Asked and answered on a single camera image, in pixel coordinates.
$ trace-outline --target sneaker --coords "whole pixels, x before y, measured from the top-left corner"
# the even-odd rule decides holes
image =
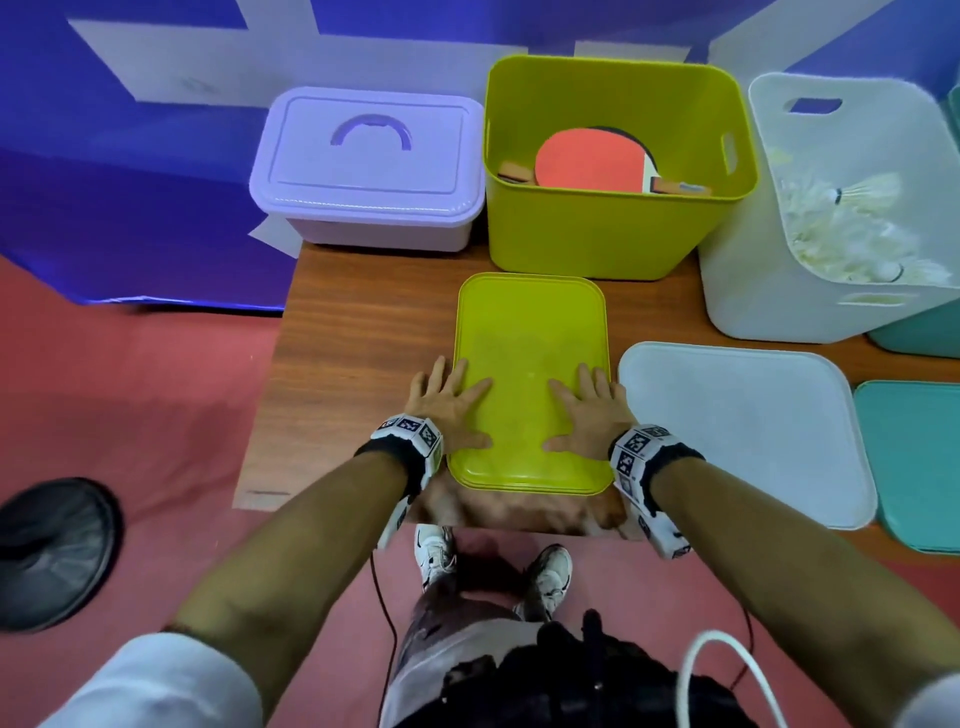
[[[423,590],[437,579],[457,570],[457,547],[453,541],[453,529],[446,526],[417,524],[414,537],[414,556],[423,577]]]
[[[573,576],[573,559],[570,552],[560,544],[548,546],[527,567],[527,595],[514,611],[521,619],[550,621],[570,588]]]

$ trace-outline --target purple handle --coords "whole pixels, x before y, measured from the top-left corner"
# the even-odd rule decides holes
[[[406,125],[399,119],[394,119],[393,116],[387,116],[383,113],[362,113],[359,116],[348,119],[337,127],[337,131],[330,137],[330,146],[341,146],[344,143],[344,139],[347,138],[347,134],[362,125],[368,127],[390,127],[396,132],[397,136],[400,137],[400,148],[404,152],[409,152],[413,149],[413,140],[410,136],[410,130],[407,129]]]

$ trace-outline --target wood grain surface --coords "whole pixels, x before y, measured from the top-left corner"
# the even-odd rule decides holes
[[[350,457],[379,422],[403,408],[412,375],[428,370],[438,354],[452,355],[460,286],[492,270],[482,244],[449,256],[305,244],[234,505],[274,510]],[[633,344],[670,341],[816,352],[853,386],[868,379],[960,381],[960,360],[886,352],[865,336],[830,345],[731,339],[707,317],[695,255],[663,280],[597,283],[607,298],[614,369]],[[447,524],[580,532],[585,509],[602,528],[623,520],[613,488],[588,502],[478,492],[440,479],[428,494],[435,502],[417,516]],[[900,546],[877,525],[849,537],[877,557],[928,564],[948,559]]]

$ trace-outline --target purple box lid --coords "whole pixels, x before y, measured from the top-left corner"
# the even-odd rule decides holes
[[[250,193],[288,218],[458,227],[484,202],[483,123],[461,96],[292,88],[267,114]]]

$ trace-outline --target white sleeve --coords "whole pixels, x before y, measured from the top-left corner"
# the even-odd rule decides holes
[[[260,695],[226,655],[183,635],[126,643],[40,728],[262,728]]]
[[[896,728],[953,728],[960,725],[960,674],[926,686],[907,703]]]

